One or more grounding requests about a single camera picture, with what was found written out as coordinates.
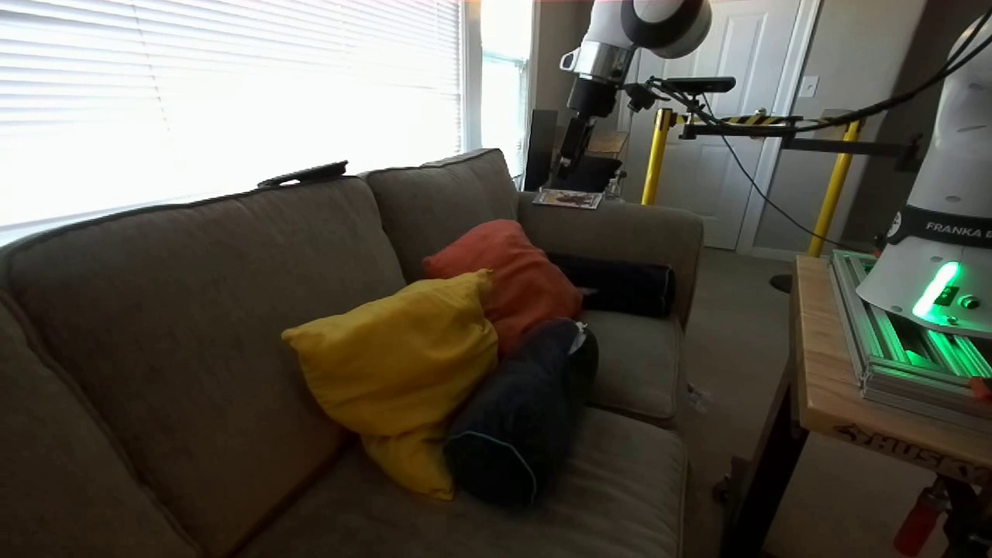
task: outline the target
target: dark blue pillow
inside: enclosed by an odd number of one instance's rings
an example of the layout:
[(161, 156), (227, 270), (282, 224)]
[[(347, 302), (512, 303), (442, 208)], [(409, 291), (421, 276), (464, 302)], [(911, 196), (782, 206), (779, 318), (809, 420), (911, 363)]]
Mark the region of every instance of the dark blue pillow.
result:
[(453, 423), (442, 460), (457, 488), (494, 507), (537, 501), (571, 452), (594, 368), (597, 344), (587, 326), (532, 332)]

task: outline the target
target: door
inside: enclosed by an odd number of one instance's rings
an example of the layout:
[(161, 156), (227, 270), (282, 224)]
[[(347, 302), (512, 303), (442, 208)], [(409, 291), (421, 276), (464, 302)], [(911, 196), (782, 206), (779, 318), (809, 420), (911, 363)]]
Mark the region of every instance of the door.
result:
[[(656, 58), (654, 52), (639, 52), (628, 78), (646, 84), (649, 78), (730, 76), (738, 81), (733, 91), (709, 97), (715, 119), (755, 113), (791, 115), (819, 4), (820, 0), (709, 0), (714, 29), (691, 55)], [(680, 115), (685, 113), (675, 103), (654, 103), (654, 108), (662, 107)], [(626, 193), (642, 193), (654, 113), (620, 115), (620, 126), (628, 129), (624, 150)], [(770, 189), (776, 163), (779, 141), (682, 141), (682, 126), (673, 126), (656, 206), (693, 210), (706, 227), (709, 248), (751, 246), (747, 237), (752, 237), (763, 208), (763, 196), (752, 189)]]

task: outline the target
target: equipment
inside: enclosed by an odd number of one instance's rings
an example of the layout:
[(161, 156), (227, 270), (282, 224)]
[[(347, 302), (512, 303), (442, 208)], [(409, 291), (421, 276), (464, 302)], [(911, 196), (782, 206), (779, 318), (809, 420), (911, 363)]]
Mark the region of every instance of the equipment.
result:
[(706, 0), (594, 0), (590, 32), (557, 70), (574, 76), (568, 93), (568, 134), (554, 156), (554, 176), (568, 176), (587, 156), (592, 120), (615, 113), (634, 51), (675, 58), (702, 45)]
[[(969, 26), (954, 55), (984, 51), (992, 26)], [(992, 52), (946, 78), (925, 168), (887, 246), (854, 288), (911, 323), (992, 337)]]

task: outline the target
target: gray couch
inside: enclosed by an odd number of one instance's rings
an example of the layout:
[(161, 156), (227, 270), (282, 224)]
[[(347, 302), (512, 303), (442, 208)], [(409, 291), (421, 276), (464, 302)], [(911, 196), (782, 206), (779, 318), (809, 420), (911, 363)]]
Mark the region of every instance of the gray couch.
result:
[[(481, 221), (675, 270), (668, 321), (587, 314), (601, 368), (528, 512), (397, 491), (278, 332), (392, 294)], [(0, 251), (0, 555), (680, 555), (693, 216), (532, 208), (500, 152), (148, 208)]]

